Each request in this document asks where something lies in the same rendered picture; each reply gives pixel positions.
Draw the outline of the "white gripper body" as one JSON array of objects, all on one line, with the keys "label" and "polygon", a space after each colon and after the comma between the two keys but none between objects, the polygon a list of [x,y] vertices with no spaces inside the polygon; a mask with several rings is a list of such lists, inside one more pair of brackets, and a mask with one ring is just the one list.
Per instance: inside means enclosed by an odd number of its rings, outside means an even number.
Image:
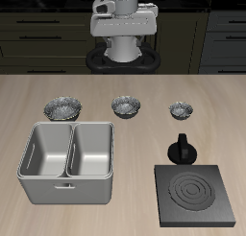
[{"label": "white gripper body", "polygon": [[94,13],[90,20],[92,35],[154,35],[159,9],[153,3],[139,4],[136,12],[118,16]]}]

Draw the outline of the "medium grey bowl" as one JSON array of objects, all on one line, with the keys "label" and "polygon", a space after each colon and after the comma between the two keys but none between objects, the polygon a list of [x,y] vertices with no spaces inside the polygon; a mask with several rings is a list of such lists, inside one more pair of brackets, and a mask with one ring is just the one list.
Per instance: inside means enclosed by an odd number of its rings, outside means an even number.
[{"label": "medium grey bowl", "polygon": [[119,96],[111,102],[111,109],[114,114],[122,119],[135,117],[140,108],[140,101],[132,96]]}]

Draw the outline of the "small grey bowl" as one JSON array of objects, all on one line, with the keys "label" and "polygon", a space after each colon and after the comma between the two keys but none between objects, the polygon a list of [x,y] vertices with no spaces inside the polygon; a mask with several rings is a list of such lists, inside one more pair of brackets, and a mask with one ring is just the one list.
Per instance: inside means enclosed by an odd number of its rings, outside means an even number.
[{"label": "small grey bowl", "polygon": [[191,105],[186,102],[176,102],[169,106],[171,115],[177,120],[186,120],[193,112]]}]

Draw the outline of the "large grey bowl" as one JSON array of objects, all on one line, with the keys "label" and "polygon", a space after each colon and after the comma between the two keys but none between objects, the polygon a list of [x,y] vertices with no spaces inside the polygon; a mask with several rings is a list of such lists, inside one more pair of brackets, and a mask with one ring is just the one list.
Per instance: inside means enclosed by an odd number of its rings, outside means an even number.
[{"label": "large grey bowl", "polygon": [[73,97],[58,97],[47,103],[44,115],[50,121],[76,121],[82,110],[80,101]]}]

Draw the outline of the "dark olive kitchen cupboard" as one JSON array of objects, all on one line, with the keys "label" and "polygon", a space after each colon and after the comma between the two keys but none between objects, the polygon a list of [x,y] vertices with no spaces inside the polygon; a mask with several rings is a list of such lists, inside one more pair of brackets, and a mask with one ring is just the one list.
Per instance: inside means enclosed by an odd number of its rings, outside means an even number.
[{"label": "dark olive kitchen cupboard", "polygon": [[[144,37],[161,57],[159,74],[196,74],[209,15],[161,12]],[[89,12],[0,12],[0,74],[88,74],[86,54],[103,39]]]}]

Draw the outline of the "black kitchen countertop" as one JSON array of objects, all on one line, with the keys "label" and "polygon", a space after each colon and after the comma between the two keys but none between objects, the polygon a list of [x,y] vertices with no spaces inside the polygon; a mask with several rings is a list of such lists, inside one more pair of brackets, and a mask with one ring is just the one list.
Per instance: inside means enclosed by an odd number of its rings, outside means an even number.
[{"label": "black kitchen countertop", "polygon": [[[95,0],[0,0],[0,12],[92,12]],[[159,12],[246,11],[246,0],[138,0]]]}]

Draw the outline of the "dark grey kitchen cupboard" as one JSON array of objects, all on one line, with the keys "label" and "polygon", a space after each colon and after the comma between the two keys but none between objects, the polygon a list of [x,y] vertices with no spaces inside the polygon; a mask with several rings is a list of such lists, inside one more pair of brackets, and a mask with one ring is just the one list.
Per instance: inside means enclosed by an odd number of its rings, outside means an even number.
[{"label": "dark grey kitchen cupboard", "polygon": [[246,74],[246,11],[209,13],[199,73]]}]

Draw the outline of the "round black knob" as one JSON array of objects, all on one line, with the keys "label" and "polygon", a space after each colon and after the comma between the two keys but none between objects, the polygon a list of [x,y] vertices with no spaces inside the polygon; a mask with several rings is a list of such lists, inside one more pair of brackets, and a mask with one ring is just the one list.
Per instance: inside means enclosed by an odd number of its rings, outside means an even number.
[{"label": "round black knob", "polygon": [[197,151],[187,142],[186,134],[180,133],[178,141],[169,146],[167,156],[177,165],[191,165],[197,159]]}]

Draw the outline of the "white two-bin basket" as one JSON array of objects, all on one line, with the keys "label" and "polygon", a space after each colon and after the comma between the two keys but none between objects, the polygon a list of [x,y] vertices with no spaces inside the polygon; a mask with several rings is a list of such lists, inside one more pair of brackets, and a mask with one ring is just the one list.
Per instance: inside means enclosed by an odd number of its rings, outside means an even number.
[{"label": "white two-bin basket", "polygon": [[37,122],[16,175],[33,204],[107,204],[113,146],[111,122]]}]

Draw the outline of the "dark grey stove plate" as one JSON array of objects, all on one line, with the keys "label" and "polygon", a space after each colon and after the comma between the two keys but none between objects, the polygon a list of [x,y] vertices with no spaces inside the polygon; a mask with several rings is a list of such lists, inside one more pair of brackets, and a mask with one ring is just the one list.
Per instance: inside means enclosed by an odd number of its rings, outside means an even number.
[{"label": "dark grey stove plate", "polygon": [[217,165],[156,165],[161,227],[234,227]]}]

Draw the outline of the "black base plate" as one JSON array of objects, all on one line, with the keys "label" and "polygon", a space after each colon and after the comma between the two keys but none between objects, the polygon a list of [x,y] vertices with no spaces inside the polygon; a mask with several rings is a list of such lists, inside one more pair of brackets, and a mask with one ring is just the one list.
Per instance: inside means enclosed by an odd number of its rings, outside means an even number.
[{"label": "black base plate", "polygon": [[86,55],[86,66],[95,75],[150,75],[160,66],[160,55],[147,42],[142,42],[141,57],[130,62],[116,62],[104,55],[107,45],[99,42]]}]

